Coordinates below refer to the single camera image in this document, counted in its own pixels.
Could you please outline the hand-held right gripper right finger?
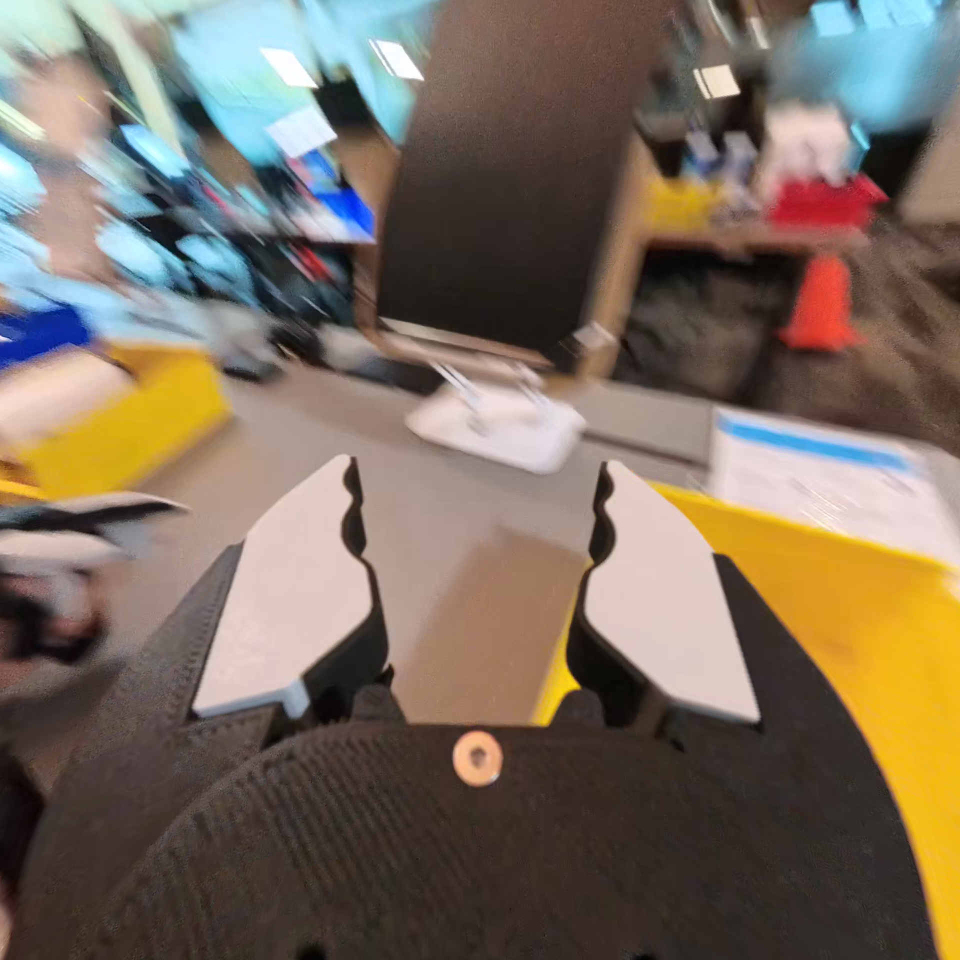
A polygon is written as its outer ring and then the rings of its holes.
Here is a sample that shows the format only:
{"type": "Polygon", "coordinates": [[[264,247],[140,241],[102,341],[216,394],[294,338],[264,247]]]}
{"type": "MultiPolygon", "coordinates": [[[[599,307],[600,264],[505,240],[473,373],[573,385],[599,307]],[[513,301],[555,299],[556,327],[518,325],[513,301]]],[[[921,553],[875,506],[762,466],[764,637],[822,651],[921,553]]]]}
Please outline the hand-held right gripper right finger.
{"type": "Polygon", "coordinates": [[[566,665],[625,727],[667,709],[752,727],[762,713],[712,546],[624,463],[601,463],[566,665]]]}

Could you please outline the laminated paper sheet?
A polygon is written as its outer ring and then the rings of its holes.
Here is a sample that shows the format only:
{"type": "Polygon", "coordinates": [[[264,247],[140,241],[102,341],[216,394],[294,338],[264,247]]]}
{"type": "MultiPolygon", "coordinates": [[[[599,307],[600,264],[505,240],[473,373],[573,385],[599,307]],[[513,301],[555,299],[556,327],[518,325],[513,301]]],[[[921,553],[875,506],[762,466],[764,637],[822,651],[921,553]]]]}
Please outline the laminated paper sheet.
{"type": "Polygon", "coordinates": [[[897,440],[714,409],[708,490],[728,504],[958,571],[958,525],[927,458],[897,440]]]}

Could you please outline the red plastic bin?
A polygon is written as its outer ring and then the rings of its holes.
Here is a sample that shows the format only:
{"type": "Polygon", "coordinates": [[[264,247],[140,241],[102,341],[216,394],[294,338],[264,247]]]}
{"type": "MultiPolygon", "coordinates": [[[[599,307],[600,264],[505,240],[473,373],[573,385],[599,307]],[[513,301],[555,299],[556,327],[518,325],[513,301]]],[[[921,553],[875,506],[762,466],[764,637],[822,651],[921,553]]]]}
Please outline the red plastic bin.
{"type": "Polygon", "coordinates": [[[780,186],[766,219],[783,229],[867,230],[889,198],[870,177],[857,174],[838,186],[793,179],[780,186]]]}

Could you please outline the orange traffic cone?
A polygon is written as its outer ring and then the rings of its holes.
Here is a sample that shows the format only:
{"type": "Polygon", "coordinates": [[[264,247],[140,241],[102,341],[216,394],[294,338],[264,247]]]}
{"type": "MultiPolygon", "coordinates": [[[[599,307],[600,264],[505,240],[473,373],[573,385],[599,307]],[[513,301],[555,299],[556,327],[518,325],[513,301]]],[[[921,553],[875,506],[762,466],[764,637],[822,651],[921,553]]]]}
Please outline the orange traffic cone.
{"type": "Polygon", "coordinates": [[[839,254],[806,263],[791,314],[777,336],[795,352],[839,354],[865,341],[853,324],[851,271],[839,254]]]}

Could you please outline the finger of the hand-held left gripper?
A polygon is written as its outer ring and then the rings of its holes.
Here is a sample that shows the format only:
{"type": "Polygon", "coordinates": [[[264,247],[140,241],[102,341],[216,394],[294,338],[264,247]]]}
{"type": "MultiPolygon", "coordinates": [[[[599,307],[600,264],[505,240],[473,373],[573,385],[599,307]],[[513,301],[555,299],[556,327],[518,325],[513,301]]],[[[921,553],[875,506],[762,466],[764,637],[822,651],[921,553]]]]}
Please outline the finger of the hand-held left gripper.
{"type": "Polygon", "coordinates": [[[2,569],[14,575],[90,571],[129,558],[99,535],[2,535],[2,569]]]}
{"type": "Polygon", "coordinates": [[[177,501],[137,491],[115,491],[54,501],[30,501],[1,509],[1,531],[75,532],[104,535],[119,524],[186,515],[177,501]]]}

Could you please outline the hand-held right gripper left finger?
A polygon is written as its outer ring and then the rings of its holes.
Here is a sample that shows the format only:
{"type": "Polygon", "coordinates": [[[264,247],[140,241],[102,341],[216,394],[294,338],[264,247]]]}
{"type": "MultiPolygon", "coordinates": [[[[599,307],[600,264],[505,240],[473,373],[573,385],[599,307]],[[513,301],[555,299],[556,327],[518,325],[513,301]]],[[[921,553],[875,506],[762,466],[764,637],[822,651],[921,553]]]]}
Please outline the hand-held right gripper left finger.
{"type": "Polygon", "coordinates": [[[389,638],[357,460],[333,457],[278,499],[240,545],[191,711],[278,707],[347,718],[388,667],[389,638]]]}

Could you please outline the grey desk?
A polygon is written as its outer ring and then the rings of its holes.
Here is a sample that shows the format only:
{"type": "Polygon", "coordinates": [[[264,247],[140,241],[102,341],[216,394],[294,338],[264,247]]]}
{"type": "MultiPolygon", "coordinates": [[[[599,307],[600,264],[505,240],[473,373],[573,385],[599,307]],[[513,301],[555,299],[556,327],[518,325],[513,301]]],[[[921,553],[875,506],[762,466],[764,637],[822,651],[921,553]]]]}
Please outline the grey desk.
{"type": "Polygon", "coordinates": [[[297,366],[273,385],[228,391],[232,423],[146,485],[192,512],[158,524],[145,557],[111,570],[102,647],[76,668],[30,666],[2,691],[2,742],[44,790],[122,666],[210,562],[336,454],[358,460],[392,686],[415,723],[531,718],[587,559],[601,461],[706,485],[711,405],[653,390],[571,390],[587,435],[549,476],[425,443],[404,423],[417,397],[330,371],[297,366]]]}

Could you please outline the yellow plastic bin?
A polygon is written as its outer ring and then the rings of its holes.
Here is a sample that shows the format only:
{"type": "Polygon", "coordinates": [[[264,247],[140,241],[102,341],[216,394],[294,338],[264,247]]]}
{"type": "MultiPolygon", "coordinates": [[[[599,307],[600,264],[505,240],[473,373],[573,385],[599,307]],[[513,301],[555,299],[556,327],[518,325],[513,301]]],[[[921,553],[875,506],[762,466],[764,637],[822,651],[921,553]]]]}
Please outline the yellow plastic bin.
{"type": "Polygon", "coordinates": [[[131,391],[2,458],[2,503],[133,490],[233,417],[210,355],[193,346],[111,342],[131,391]]]}
{"type": "Polygon", "coordinates": [[[509,737],[509,946],[558,958],[958,958],[958,600],[935,561],[653,488],[717,556],[761,719],[610,726],[555,649],[509,737]],[[543,749],[535,753],[536,744],[543,749]]]}

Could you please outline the black monitor with white stand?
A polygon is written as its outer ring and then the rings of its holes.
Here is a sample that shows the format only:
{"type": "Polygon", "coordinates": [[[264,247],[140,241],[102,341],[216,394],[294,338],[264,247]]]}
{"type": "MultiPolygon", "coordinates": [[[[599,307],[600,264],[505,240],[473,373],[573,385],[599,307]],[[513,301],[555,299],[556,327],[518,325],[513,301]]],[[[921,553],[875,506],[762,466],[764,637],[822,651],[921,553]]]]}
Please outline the black monitor with white stand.
{"type": "Polygon", "coordinates": [[[586,429],[544,376],[586,352],[634,113],[679,2],[444,2],[358,288],[378,354],[440,384],[417,438],[558,473],[586,429]]]}

